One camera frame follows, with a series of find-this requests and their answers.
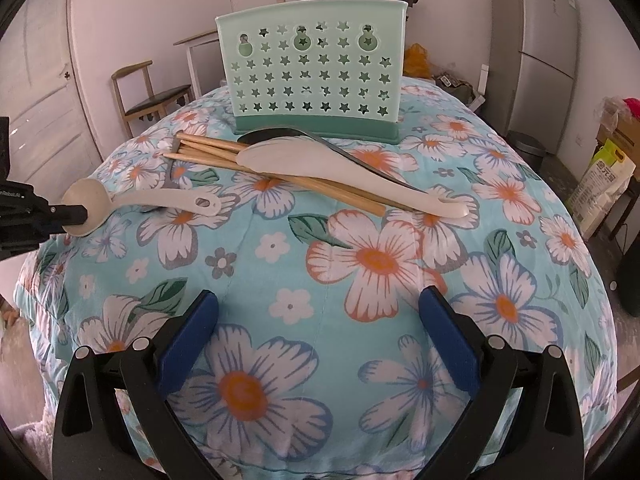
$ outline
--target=green plastic utensil holder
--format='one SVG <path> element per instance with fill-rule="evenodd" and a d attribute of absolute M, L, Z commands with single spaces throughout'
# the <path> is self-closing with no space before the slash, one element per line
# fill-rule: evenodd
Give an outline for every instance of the green plastic utensil holder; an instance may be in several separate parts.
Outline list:
<path fill-rule="evenodd" d="M 406 8 L 303 0 L 218 17 L 236 134 L 286 125 L 397 143 Z"/>

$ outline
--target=gray refrigerator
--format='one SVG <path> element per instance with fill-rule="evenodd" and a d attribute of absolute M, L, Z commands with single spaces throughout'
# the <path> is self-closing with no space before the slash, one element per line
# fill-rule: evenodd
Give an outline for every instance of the gray refrigerator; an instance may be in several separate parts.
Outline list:
<path fill-rule="evenodd" d="M 574 90 L 579 43 L 575 0 L 492 0 L 492 37 L 482 118 L 556 153 Z"/>

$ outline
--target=yellow bag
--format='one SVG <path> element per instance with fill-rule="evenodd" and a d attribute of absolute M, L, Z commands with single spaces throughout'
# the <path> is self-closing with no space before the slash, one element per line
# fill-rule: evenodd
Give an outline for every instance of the yellow bag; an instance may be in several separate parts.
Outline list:
<path fill-rule="evenodd" d="M 431 68 L 429 66 L 428 56 L 427 50 L 420 43 L 412 44 L 412 46 L 404 51 L 402 75 L 431 79 Z"/>

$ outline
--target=floral bedspread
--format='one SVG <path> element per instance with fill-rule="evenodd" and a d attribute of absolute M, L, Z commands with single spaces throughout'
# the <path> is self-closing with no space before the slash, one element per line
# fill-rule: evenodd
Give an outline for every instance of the floral bedspread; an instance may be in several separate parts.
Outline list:
<path fill-rule="evenodd" d="M 436 285 L 458 312 L 512 346 L 564 349 L 584 439 L 615 409 L 616 338 L 598 272 L 553 192 L 459 101 L 406 79 L 397 146 L 336 140 L 433 194 L 462 219 L 388 209 L 382 219 L 280 180 L 177 162 L 213 218 L 121 208 L 85 238 L 52 237 L 25 263 L 15 299 L 51 402 L 75 348 L 106 352 L 152 336 L 203 289 L 220 322 L 170 402 L 226 478 L 410 478 L 468 402 L 418 320 Z M 164 184 L 172 135 L 234 139 L 228 89 L 164 118 L 95 172 L 110 192 Z M 142 458 L 158 465 L 123 392 Z M 495 456 L 511 399 L 485 450 Z"/>

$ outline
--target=white plastic spoon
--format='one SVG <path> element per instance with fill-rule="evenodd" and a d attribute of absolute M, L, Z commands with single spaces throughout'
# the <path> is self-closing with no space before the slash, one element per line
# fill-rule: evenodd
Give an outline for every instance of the white plastic spoon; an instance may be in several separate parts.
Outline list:
<path fill-rule="evenodd" d="M 310 176 L 340 182 L 399 202 L 423 213 L 444 218 L 462 218 L 469 209 L 453 199 L 395 184 L 351 162 L 307 137 L 277 137 L 240 151 L 236 161 L 259 173 Z"/>
<path fill-rule="evenodd" d="M 213 193 L 198 189 L 148 189 L 129 191 L 113 200 L 99 180 L 83 178 L 73 183 L 62 197 L 65 205 L 83 205 L 87 211 L 82 225 L 65 225 L 63 229 L 73 236 L 87 236 L 100 227 L 117 208 L 125 205 L 151 205 L 175 207 L 203 216 L 215 216 L 222 203 Z"/>

